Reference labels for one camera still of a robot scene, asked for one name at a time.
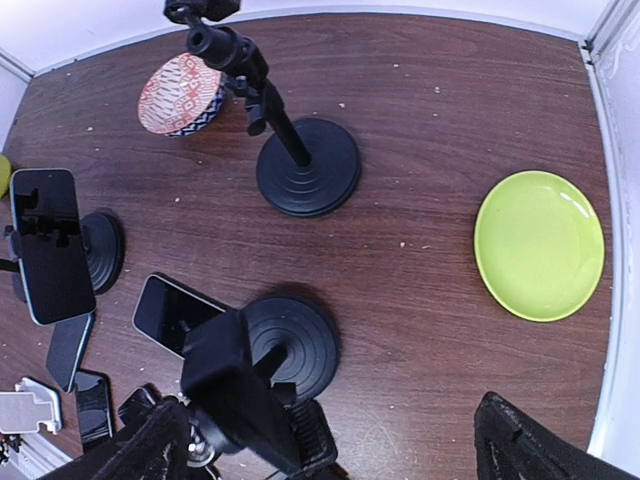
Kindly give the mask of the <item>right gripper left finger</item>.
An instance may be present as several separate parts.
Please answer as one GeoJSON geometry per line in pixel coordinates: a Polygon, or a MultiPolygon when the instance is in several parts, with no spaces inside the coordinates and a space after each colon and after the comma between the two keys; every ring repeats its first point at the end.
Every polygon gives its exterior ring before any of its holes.
{"type": "Polygon", "coordinates": [[[189,442],[188,412],[167,397],[111,439],[44,477],[187,479],[189,442]]]}

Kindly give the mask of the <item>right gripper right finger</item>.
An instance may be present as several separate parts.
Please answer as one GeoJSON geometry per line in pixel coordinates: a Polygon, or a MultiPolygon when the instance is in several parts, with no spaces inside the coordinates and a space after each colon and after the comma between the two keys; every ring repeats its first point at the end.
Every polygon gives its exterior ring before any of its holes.
{"type": "Polygon", "coordinates": [[[479,479],[632,479],[567,443],[501,395],[489,391],[474,414],[479,479]]]}

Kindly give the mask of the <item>grey smartphone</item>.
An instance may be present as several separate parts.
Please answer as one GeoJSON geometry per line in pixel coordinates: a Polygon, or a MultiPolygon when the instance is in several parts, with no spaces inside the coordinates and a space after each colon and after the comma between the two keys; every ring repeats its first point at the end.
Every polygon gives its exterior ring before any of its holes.
{"type": "Polygon", "coordinates": [[[46,368],[64,393],[74,389],[76,372],[81,365],[95,314],[77,316],[54,324],[46,368]]]}

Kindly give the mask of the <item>teal smartphone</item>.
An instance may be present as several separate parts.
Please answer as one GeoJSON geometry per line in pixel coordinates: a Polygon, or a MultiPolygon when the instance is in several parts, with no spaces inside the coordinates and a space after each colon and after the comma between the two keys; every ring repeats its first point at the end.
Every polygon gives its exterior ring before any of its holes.
{"type": "Polygon", "coordinates": [[[96,299],[67,169],[22,169],[10,183],[14,250],[30,315],[42,326],[86,315],[96,299]]]}

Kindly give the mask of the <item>pink smartphone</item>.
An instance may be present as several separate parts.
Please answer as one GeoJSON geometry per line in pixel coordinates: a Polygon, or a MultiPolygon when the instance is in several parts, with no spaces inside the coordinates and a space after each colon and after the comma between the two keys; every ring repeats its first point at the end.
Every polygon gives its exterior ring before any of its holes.
{"type": "Polygon", "coordinates": [[[128,425],[141,415],[145,415],[161,400],[161,395],[152,384],[136,388],[118,407],[118,417],[124,425],[128,425]]]}

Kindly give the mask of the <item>black stand with pink phone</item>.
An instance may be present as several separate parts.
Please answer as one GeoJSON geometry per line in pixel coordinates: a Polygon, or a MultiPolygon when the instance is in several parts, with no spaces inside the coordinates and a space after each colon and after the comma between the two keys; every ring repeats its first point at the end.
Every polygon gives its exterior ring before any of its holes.
{"type": "Polygon", "coordinates": [[[349,199],[360,179],[356,141],[333,121],[290,120],[256,43],[219,24],[240,5],[239,1],[167,1],[164,16],[189,28],[188,52],[223,72],[225,87],[245,100],[248,134],[258,136],[272,128],[256,165],[257,185],[265,200],[289,216],[330,213],[349,199]]]}

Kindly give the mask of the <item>dark smartphone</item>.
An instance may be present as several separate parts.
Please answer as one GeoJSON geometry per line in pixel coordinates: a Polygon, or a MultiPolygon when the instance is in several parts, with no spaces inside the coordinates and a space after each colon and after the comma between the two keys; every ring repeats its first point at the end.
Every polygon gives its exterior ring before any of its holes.
{"type": "Polygon", "coordinates": [[[225,313],[228,306],[161,272],[150,274],[134,309],[134,328],[183,358],[189,333],[225,313]]]}

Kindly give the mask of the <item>black gooseneck stand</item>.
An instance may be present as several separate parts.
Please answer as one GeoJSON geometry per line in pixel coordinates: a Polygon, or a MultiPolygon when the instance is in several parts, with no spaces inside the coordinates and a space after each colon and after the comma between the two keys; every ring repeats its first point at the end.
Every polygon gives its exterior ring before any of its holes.
{"type": "Polygon", "coordinates": [[[191,330],[181,390],[213,455],[250,450],[281,479],[313,479],[337,459],[317,396],[333,380],[340,339],[313,302],[255,300],[191,330]]]}

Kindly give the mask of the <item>black stand with teal phone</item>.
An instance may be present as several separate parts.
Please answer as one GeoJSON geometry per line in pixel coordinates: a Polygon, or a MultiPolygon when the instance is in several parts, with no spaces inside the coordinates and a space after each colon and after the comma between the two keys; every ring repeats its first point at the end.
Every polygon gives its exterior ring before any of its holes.
{"type": "MultiPolygon", "coordinates": [[[[93,290],[96,295],[101,295],[113,287],[122,270],[126,247],[124,230],[118,219],[106,211],[95,211],[84,216],[80,225],[93,290]]],[[[13,231],[11,225],[5,226],[3,238],[9,244],[11,258],[1,260],[1,270],[11,274],[14,294],[27,303],[13,247],[13,231]]]]}

